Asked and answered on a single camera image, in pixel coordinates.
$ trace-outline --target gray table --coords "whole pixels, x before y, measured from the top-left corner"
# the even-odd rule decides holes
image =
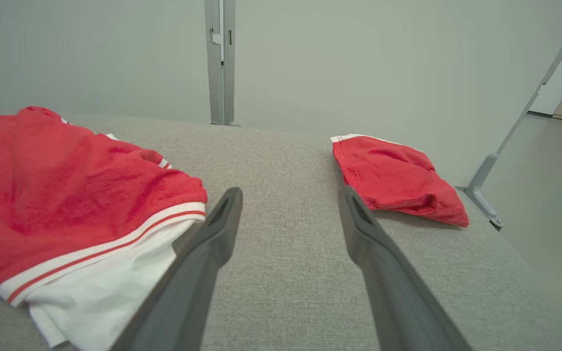
[[[64,117],[156,149],[200,177],[208,209],[228,187],[243,189],[236,247],[218,275],[202,349],[379,347],[361,271],[345,250],[341,174],[329,140],[151,118]],[[460,197],[467,229],[397,213],[377,217],[476,350],[562,350],[553,301],[511,245]],[[0,301],[3,349],[47,347],[25,310]]]

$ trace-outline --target folded red garment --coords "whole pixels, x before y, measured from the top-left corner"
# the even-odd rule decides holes
[[[0,296],[52,280],[204,220],[198,178],[156,151],[71,126],[43,107],[0,116]]]
[[[357,191],[369,209],[419,215],[461,227],[470,224],[457,192],[439,178],[422,151],[360,134],[331,141],[345,184]]]

